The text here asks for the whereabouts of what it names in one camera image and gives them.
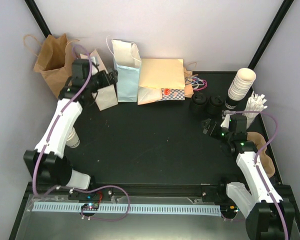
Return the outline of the light blue paper bag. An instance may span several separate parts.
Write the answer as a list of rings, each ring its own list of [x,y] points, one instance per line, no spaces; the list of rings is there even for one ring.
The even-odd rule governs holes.
[[[117,99],[121,103],[137,102],[142,60],[136,43],[117,39],[106,40],[117,71]]]

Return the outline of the paper cup near left arm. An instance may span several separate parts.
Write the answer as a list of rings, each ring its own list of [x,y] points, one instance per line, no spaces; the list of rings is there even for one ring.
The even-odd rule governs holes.
[[[66,141],[66,145],[69,147],[69,148],[76,148],[78,147],[80,144],[80,139],[78,137],[78,134],[75,130],[74,127],[72,127],[69,135],[68,135],[68,138],[67,138],[67,141]]]

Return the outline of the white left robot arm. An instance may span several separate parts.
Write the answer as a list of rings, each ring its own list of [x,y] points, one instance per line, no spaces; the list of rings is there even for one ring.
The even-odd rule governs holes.
[[[59,92],[55,113],[42,139],[33,150],[26,150],[23,160],[32,176],[32,191],[37,191],[41,180],[58,187],[77,189],[87,200],[98,192],[91,183],[91,176],[74,170],[65,156],[68,137],[84,107],[104,87],[118,81],[117,70],[101,70],[91,59],[76,59],[71,65],[69,76]]]

